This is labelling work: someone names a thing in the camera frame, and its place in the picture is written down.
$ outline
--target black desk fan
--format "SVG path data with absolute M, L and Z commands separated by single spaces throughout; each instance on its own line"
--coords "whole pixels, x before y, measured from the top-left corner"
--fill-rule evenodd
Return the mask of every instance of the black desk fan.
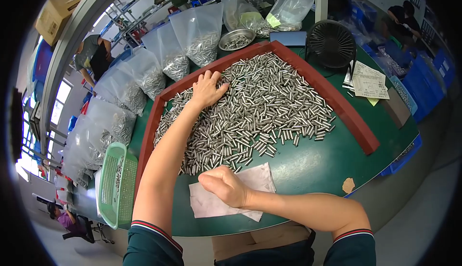
M 356 63 L 356 42 L 351 32 L 341 23 L 334 20 L 321 20 L 315 23 L 308 32 L 308 55 L 314 54 L 316 60 L 330 69 L 343 68 L 353 72 Z

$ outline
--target green workbench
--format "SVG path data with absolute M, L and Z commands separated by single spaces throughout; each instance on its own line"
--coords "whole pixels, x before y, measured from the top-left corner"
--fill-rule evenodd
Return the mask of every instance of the green workbench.
M 303 29 L 307 30 L 314 22 L 314 14 L 309 14 L 303 22 Z M 218 58 L 231 52 L 218 50 Z M 357 60 L 372 67 L 382 70 L 373 59 L 358 46 Z M 249 168 L 269 162 L 271 172 L 278 194 L 306 194 L 306 193 L 330 193 L 338 196 L 345 196 L 342 190 L 346 178 L 353 178 L 357 189 L 377 176 L 396 157 L 407 148 L 419 134 L 416 123 L 411 116 L 406 124 L 397 129 L 395 123 L 379 102 L 372 106 L 366 98 L 351 97 L 347 90 L 342 88 L 345 75 L 335 74 L 316 63 L 310 63 L 318 72 L 329 80 L 344 97 L 350 101 L 366 124 L 373 131 L 380 142 L 378 149 L 366 156 L 350 133 L 342 120 L 335 119 L 336 125 L 332 133 L 328 134 L 324 141 L 315 142 L 314 139 L 301 138 L 298 147 L 291 143 L 284 146 L 278 144 L 278 153 L 274 158 L 268 156 L 254 159 Z M 198 69 L 191 67 L 191 72 Z M 387 79 L 388 88 L 393 85 Z M 128 150 L 139 157 L 141 143 L 145 127 L 149 118 L 153 101 L 149 100 L 143 116 L 138 118 L 133 132 L 132 142 Z M 189 184 L 196 183 L 197 176 L 181 175 L 175 184 L 175 195 L 173 202 L 172 234 L 173 236 L 213 236 L 223 234 L 235 234 L 266 228 L 284 223 L 287 220 L 264 213 L 260 222 L 244 216 L 229 215 L 224 217 L 194 218 L 193 210 L 189 201 Z

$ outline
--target green plastic basket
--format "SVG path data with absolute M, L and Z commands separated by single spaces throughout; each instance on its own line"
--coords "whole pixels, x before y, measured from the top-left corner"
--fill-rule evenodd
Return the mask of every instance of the green plastic basket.
M 122 158 L 121 177 L 117 186 L 117 166 Z M 123 143 L 109 145 L 101 170 L 98 205 L 104 221 L 112 229 L 132 221 L 137 166 L 138 160 L 127 152 Z

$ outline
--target metal bowl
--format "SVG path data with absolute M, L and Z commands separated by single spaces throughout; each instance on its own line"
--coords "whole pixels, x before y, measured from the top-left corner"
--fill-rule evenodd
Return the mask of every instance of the metal bowl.
M 234 49 L 225 49 L 225 44 L 227 42 L 230 42 L 231 40 L 233 40 L 234 38 L 238 37 L 238 36 L 245 36 L 247 38 L 250 39 L 250 41 L 243 45 L 243 46 L 240 46 L 238 48 L 234 48 Z M 246 46 L 248 46 L 250 43 L 252 43 L 252 41 L 254 41 L 255 39 L 255 31 L 253 30 L 250 30 L 250 29 L 236 29 L 236 30 L 233 30 L 231 32 L 228 32 L 226 33 L 225 35 L 223 35 L 220 39 L 220 42 L 218 43 L 218 46 L 221 50 L 225 50 L 225 51 L 233 51 L 233 50 L 238 50 L 238 49 L 241 49 L 241 48 L 244 48 Z

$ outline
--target hand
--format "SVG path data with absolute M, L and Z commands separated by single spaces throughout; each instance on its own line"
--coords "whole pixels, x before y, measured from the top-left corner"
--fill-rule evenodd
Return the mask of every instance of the hand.
M 217 102 L 228 90 L 229 84 L 223 84 L 218 90 L 217 81 L 221 79 L 218 71 L 212 75 L 211 71 L 206 71 L 205 75 L 200 75 L 199 80 L 193 84 L 193 97 L 191 103 L 204 109 Z
M 217 195 L 228 206 L 243 208 L 248 205 L 252 189 L 247 187 L 229 167 L 219 166 L 200 174 L 198 179 L 204 189 Z

